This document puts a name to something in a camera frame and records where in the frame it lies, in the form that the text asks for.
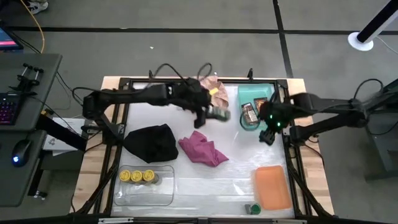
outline black cloth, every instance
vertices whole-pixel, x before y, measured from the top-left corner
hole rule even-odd
[[[147,163],[171,161],[178,156],[173,132],[167,124],[131,131],[123,146]]]

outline snack package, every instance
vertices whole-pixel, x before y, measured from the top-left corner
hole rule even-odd
[[[256,124],[258,123],[258,118],[256,112],[254,112],[253,105],[251,103],[246,103],[242,105],[243,117],[246,124]]]
[[[262,97],[262,98],[256,98],[254,99],[254,104],[256,105],[257,112],[260,112],[260,107],[264,102],[268,102],[268,98]]]

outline teal container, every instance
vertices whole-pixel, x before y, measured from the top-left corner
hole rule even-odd
[[[274,93],[274,85],[273,84],[241,84],[238,86],[238,100],[239,100],[239,111],[242,113],[242,105],[246,103],[251,103],[253,105],[254,111],[258,115],[259,112],[257,110],[256,104],[254,103],[254,99],[266,97],[270,100],[272,94]],[[260,129],[265,130],[267,128],[267,124],[264,121],[261,121],[258,128],[255,125],[250,125],[245,122],[245,119],[242,118],[242,124],[247,129]]]

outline clear plastic container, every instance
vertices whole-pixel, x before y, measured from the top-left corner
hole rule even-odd
[[[170,205],[174,197],[174,169],[171,166],[122,166],[118,174],[124,170],[133,172],[153,170],[158,176],[156,183],[133,181],[123,182],[118,178],[114,203],[119,206],[161,206]]]

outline keyboard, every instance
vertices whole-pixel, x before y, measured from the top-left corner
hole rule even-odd
[[[18,117],[21,96],[17,93],[0,93],[0,125],[14,125]]]

